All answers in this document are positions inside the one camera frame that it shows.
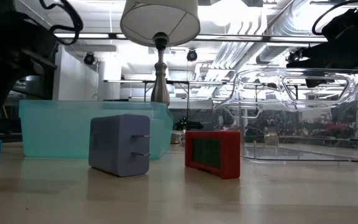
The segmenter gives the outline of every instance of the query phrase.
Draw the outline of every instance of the table lamp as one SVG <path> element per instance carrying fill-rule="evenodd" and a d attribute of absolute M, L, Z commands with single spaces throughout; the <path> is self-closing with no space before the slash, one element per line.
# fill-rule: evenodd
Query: table lamp
<path fill-rule="evenodd" d="M 122 33 L 131 41 L 156 47 L 158 62 L 151 101 L 169 105 L 165 81 L 167 65 L 163 62 L 166 47 L 184 44 L 200 33 L 197 0 L 127 0 L 121 17 Z"/>

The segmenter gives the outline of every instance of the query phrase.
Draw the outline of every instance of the teal plastic bin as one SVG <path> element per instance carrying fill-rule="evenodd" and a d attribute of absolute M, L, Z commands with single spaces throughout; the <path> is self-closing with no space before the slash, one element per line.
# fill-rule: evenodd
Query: teal plastic bin
<path fill-rule="evenodd" d="M 163 103 L 20 101 L 24 154 L 29 157 L 88 158 L 91 119 L 119 114 L 151 120 L 151 159 L 170 148 L 173 116 Z"/>

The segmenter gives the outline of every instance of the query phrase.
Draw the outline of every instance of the plastic storage bin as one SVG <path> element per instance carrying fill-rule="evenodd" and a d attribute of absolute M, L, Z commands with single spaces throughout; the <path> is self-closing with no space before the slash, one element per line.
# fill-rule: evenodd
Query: plastic storage bin
<path fill-rule="evenodd" d="M 214 127 L 242 133 L 242 156 L 358 160 L 358 70 L 248 70 L 231 88 Z"/>
<path fill-rule="evenodd" d="M 29 157 L 88 158 L 91 119 L 119 114 L 146 115 L 150 158 L 170 148 L 173 117 L 162 103 L 20 101 L 24 154 Z"/>

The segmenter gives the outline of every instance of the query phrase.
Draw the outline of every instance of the security camera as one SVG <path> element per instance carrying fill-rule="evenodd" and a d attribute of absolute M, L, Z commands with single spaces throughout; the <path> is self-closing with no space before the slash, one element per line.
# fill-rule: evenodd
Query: security camera
<path fill-rule="evenodd" d="M 190 49 L 187 53 L 187 61 L 194 62 L 197 60 L 197 53 L 195 49 Z"/>
<path fill-rule="evenodd" d="M 86 56 L 84 58 L 84 63 L 87 65 L 94 65 L 98 62 L 98 60 L 94 57 L 93 52 L 86 53 Z"/>

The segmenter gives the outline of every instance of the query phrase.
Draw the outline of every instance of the white lampshade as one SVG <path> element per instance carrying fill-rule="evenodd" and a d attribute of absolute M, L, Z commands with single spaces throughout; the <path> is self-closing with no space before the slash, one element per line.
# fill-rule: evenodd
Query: white lampshade
<path fill-rule="evenodd" d="M 127 0 L 122 33 L 131 41 L 154 47 L 153 36 L 168 35 L 169 46 L 184 44 L 200 33 L 197 0 Z"/>

